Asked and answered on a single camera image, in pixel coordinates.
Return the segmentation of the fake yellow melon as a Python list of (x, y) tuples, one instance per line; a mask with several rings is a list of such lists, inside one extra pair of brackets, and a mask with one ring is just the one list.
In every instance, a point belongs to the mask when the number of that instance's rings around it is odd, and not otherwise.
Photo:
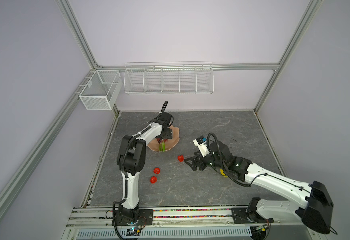
[(224, 173), (224, 170), (223, 169), (220, 169), (220, 173), (222, 176), (224, 176), (225, 178), (227, 178), (228, 176)]

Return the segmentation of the fake pink dragon fruit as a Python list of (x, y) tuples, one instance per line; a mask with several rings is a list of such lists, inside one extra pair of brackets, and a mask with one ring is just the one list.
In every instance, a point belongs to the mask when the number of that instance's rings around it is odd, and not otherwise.
[(157, 138), (157, 142), (159, 144), (159, 151), (160, 152), (165, 152), (166, 151), (166, 142), (168, 139), (159, 139)]

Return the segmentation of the fake red strawberry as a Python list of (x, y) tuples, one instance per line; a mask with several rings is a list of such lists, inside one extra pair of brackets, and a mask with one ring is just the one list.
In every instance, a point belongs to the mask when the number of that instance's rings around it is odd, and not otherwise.
[(155, 176), (151, 177), (150, 182), (152, 184), (156, 183), (157, 182), (157, 177), (155, 177)]

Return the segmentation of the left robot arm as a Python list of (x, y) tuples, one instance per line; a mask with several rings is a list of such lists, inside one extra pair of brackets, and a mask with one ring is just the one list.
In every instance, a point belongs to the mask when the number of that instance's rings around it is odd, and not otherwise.
[(139, 175), (146, 163), (146, 147), (155, 139), (171, 139), (172, 126), (174, 117), (166, 113), (164, 110), (160, 111), (159, 115), (148, 121), (148, 125), (129, 136), (122, 138), (117, 165), (122, 174), (123, 180), (123, 197), (121, 201), (114, 202), (118, 206), (118, 212), (115, 217), (121, 218), (129, 224), (138, 222), (139, 203), (138, 196)]

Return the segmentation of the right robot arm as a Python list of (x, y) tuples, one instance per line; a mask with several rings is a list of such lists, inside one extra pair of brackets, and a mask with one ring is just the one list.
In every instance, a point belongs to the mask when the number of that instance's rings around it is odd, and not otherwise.
[(234, 156), (220, 141), (211, 144), (194, 141), (194, 144), (199, 150), (185, 159), (193, 171), (211, 167), (242, 187), (256, 185), (267, 189), (293, 203), (296, 207), (293, 215), (306, 227), (325, 235), (337, 233), (332, 227), (334, 203), (324, 184), (299, 182), (271, 172), (251, 160)]

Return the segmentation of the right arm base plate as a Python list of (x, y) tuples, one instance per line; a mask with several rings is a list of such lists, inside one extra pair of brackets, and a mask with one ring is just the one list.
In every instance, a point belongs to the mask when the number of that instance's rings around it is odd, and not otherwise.
[(255, 210), (248, 208), (231, 208), (232, 218), (235, 224), (266, 224), (267, 220)]

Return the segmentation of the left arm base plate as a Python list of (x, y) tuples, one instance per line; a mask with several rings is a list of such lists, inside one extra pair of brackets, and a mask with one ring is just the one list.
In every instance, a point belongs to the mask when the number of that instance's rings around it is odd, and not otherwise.
[(154, 219), (153, 209), (136, 209), (130, 210), (123, 208), (121, 211), (116, 210), (112, 225), (114, 226), (132, 226), (132, 225), (146, 225), (150, 226)]

